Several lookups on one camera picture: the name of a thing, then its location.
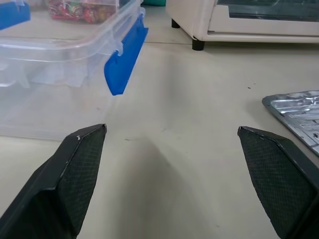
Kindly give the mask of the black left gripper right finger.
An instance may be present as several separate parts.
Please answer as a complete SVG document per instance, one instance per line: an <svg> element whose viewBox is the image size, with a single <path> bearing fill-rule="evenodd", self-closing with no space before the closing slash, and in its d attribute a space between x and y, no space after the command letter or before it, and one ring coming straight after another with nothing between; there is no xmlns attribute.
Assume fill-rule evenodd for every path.
<svg viewBox="0 0 319 239"><path fill-rule="evenodd" d="M281 239L319 237L319 169L289 139L240 126L250 178Z"/></svg>

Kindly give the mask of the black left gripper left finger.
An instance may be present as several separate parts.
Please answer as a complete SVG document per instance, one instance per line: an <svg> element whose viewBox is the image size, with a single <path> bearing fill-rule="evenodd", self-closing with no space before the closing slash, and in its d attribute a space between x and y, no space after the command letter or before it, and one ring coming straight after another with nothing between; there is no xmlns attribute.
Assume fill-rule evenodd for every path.
<svg viewBox="0 0 319 239"><path fill-rule="evenodd" d="M107 126L66 136L0 218L2 239L75 239L96 186Z"/></svg>

